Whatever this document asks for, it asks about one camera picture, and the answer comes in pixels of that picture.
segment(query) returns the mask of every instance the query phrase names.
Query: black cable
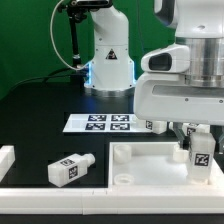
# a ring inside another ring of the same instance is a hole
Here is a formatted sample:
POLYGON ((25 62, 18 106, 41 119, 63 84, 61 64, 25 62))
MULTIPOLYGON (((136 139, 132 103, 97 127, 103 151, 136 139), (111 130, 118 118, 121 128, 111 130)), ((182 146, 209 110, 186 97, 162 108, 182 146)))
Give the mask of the black cable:
POLYGON ((31 79, 25 79, 23 81, 20 81, 18 83, 16 83, 11 89, 9 92, 12 92, 16 87, 26 83, 26 82, 32 82, 32 81, 36 81, 36 80, 41 80, 41 79, 53 79, 53 78, 64 78, 64 77, 70 77, 74 74, 67 74, 67 75, 57 75, 57 76, 43 76, 43 77, 34 77, 34 78, 31 78, 31 79))
POLYGON ((141 30, 141 24, 140 24, 140 3, 139 0, 136 0, 137 4, 137 22, 138 22, 138 35, 142 47, 142 53, 143 55, 145 54, 145 47, 144 47, 144 41, 143 41, 143 36, 142 36, 142 30, 141 30))
POLYGON ((48 79, 49 79, 51 76, 55 76, 55 75, 58 74, 58 73, 66 72, 66 71, 69 71, 69 70, 71 70, 71 69, 70 69, 70 68, 61 68, 61 69, 58 69, 58 70, 56 70, 56 71, 53 71, 53 72, 51 72, 51 73, 48 75, 47 78, 44 78, 43 82, 47 82, 48 79))

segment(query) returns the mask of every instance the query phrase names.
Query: paper sheet with markers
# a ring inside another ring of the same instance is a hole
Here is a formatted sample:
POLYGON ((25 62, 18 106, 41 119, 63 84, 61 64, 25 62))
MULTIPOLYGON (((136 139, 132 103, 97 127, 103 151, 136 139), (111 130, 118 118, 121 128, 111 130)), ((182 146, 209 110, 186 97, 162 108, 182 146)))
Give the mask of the paper sheet with markers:
POLYGON ((134 114, 71 114, 63 132, 152 132, 152 123, 140 126, 134 114))

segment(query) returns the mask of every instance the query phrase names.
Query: white robot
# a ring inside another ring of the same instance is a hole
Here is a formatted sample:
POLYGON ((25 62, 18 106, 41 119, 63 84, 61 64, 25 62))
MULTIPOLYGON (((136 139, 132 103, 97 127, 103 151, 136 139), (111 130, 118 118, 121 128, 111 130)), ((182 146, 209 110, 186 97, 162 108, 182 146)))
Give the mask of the white robot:
POLYGON ((90 11, 94 23, 95 55, 88 63, 86 92, 104 97, 133 94, 136 81, 134 62, 129 57, 127 17, 114 8, 112 0, 71 0, 67 7, 74 9, 80 21, 90 11))
POLYGON ((136 116, 224 126, 224 1, 155 0, 154 6, 166 26, 176 27, 175 43, 143 57, 136 116))

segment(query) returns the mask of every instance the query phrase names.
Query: black table surface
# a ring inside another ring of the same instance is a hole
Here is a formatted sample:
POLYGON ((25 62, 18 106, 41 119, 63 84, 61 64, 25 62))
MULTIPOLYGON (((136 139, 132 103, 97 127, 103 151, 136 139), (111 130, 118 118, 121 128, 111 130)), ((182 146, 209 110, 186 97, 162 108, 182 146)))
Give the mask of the black table surface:
MULTIPOLYGON (((108 186, 110 142, 177 141, 173 132, 156 134, 71 133, 62 130, 70 114, 133 113, 133 96, 102 98, 85 95, 70 83, 30 83, 0 100, 0 145, 14 145, 16 161, 0 188, 55 188, 47 166, 74 153, 93 153, 96 163, 64 188, 108 186)), ((0 223, 224 223, 224 215, 1 215, 0 223)))

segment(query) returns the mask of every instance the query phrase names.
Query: cable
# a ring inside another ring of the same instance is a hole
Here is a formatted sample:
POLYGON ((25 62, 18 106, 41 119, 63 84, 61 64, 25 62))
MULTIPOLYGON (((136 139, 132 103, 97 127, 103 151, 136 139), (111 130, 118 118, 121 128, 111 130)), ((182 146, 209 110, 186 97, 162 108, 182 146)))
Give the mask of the cable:
POLYGON ((71 74, 67 74, 67 75, 57 75, 57 76, 43 76, 43 77, 34 77, 34 78, 31 78, 31 79, 25 79, 23 81, 20 81, 18 83, 16 83, 10 90, 9 92, 12 92, 16 87, 26 83, 26 82, 32 82, 32 81, 36 81, 36 80, 41 80, 41 79, 54 79, 54 78, 64 78, 64 77, 70 77, 71 74))
POLYGON ((70 71, 70 70, 71 70, 70 68, 61 68, 61 69, 58 69, 58 70, 56 70, 56 71, 53 71, 53 72, 51 72, 51 73, 48 75, 47 78, 45 78, 45 79, 43 80, 43 82, 47 82, 48 79, 51 78, 51 76, 57 75, 58 73, 61 73, 61 72, 70 71))
POLYGON ((144 47, 144 42, 143 42, 143 37, 142 37, 142 30, 140 26, 140 4, 139 0, 136 0, 137 4, 137 22, 138 22, 138 34, 139 34, 139 39, 142 47, 142 53, 145 54, 145 47, 144 47))
POLYGON ((70 69, 72 69, 72 70, 75 70, 75 71, 81 71, 81 70, 85 69, 86 66, 88 66, 88 64, 90 63, 90 61, 87 62, 87 63, 86 63, 84 66, 82 66, 81 68, 74 68, 74 67, 72 67, 71 65, 69 65, 69 64, 62 58, 62 56, 60 55, 60 53, 59 53, 58 50, 57 50, 57 47, 56 47, 56 45, 55 45, 55 41, 54 41, 54 34, 53 34, 54 18, 55 18, 55 14, 56 14, 56 12, 57 12, 58 7, 59 7, 59 6, 62 4, 62 2, 64 2, 64 1, 65 1, 65 0, 61 0, 61 1, 59 1, 59 2, 56 4, 56 6, 55 6, 55 8, 54 8, 54 10, 53 10, 52 16, 51 16, 51 22, 50 22, 50 36, 51 36, 51 42, 52 42, 52 45, 53 45, 53 48, 54 48, 54 51, 55 51, 56 55, 58 56, 58 58, 60 59, 60 61, 61 61, 66 67, 68 67, 68 68, 70 68, 70 69))

